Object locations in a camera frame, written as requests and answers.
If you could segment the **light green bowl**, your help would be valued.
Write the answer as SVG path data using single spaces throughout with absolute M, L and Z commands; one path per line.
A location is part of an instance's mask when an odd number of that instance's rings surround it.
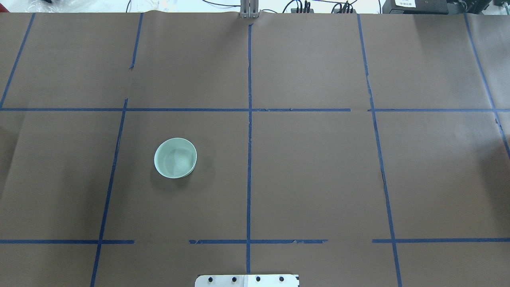
M 195 169 L 196 161 L 196 147 L 184 138 L 171 138 L 162 142 L 154 154 L 155 169 L 169 179 L 188 176 Z

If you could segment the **black computer box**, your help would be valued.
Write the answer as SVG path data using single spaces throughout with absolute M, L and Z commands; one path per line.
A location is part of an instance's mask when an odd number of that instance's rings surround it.
M 449 13 L 446 0 L 386 0 L 383 14 L 439 14 Z

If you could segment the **black usb hub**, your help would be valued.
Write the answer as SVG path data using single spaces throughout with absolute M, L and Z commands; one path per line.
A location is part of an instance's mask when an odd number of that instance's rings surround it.
M 303 8 L 291 8 L 292 14 L 311 14 L 314 13 L 314 10 L 310 6 L 304 6 Z
M 335 7 L 332 9 L 332 14 L 355 14 L 356 11 L 352 6 Z

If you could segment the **aluminium frame post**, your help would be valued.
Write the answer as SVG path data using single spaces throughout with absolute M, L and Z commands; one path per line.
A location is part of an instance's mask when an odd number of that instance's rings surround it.
M 240 18 L 259 18 L 259 0 L 240 0 Z

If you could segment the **white pedestal base plate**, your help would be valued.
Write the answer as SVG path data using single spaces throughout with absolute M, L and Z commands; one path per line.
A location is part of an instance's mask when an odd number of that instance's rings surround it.
M 237 274 L 200 275 L 195 287 L 299 287 L 298 275 L 293 274 Z

